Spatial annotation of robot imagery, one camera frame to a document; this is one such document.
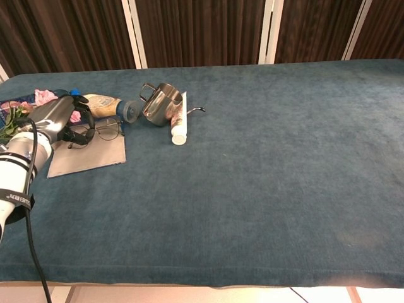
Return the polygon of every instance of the table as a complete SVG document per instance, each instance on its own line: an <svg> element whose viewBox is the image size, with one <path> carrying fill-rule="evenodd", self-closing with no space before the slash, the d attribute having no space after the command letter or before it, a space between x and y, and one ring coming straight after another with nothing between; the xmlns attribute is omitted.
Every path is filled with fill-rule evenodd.
<svg viewBox="0 0 404 303"><path fill-rule="evenodd" d="M404 287L404 61L24 74L0 100L74 87L138 99L146 81L207 111L184 146L143 118L125 128L127 163L40 172L49 281ZM0 260L0 281L39 279L24 222Z"/></svg>

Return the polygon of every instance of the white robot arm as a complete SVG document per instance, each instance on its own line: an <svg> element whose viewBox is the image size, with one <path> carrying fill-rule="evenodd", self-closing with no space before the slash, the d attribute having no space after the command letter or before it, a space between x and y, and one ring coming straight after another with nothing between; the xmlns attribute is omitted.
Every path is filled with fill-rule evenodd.
<svg viewBox="0 0 404 303"><path fill-rule="evenodd" d="M90 109L82 96L65 95L45 105L37 107L28 118L37 128L37 154L34 161L30 182L44 166L52 153L51 144L56 141L73 141L87 144L94 135L94 120ZM86 134L77 134L69 128L69 118L74 110L79 110L86 117L90 130ZM0 150L0 242L4 226L23 218L23 204L30 204L24 194L25 181L32 159L34 133L31 125L23 123L20 132L11 138Z"/></svg>

